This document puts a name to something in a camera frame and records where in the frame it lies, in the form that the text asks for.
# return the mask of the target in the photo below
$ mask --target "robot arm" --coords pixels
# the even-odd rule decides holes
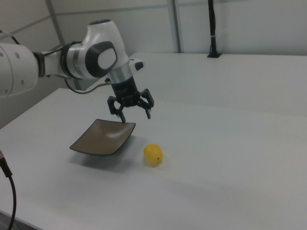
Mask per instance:
[[[143,67],[142,61],[129,60],[114,22],[100,20],[88,25],[82,42],[66,44],[60,52],[34,52],[33,55],[24,46],[0,43],[0,97],[30,90],[38,77],[95,79],[106,75],[115,94],[108,99],[111,114],[119,116],[124,123],[123,108],[137,105],[150,118],[154,100],[148,89],[138,91],[133,78]]]

